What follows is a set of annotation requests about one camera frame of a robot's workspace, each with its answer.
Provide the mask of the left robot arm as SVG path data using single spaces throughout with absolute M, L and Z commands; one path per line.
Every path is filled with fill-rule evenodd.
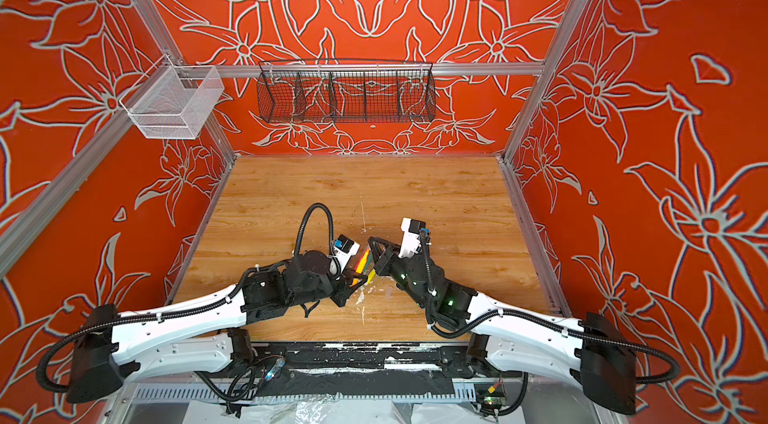
M 113 304 L 99 306 L 42 354 L 37 384 L 70 403 L 96 401 L 143 370 L 139 358 L 150 351 L 278 318 L 294 306 L 309 314 L 323 299 L 343 307 L 367 280 L 345 263 L 342 257 L 311 250 L 250 267 L 235 284 L 178 304 L 123 313 Z

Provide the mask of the orange marker pen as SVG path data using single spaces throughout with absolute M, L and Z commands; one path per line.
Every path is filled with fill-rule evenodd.
M 370 255 L 370 249 L 366 248 L 355 266 L 356 273 L 358 274 L 365 273 L 366 266 L 368 265 L 369 255 Z

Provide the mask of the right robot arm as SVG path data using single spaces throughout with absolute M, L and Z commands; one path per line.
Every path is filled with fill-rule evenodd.
M 600 314 L 582 320 L 545 315 L 446 278 L 427 241 L 402 247 L 372 237 L 368 244 L 376 274 L 419 305 L 428 329 L 444 339 L 469 336 L 470 354 L 492 370 L 559 381 L 624 415 L 636 411 L 638 386 L 668 383 L 681 373 L 669 353 L 625 339 Z

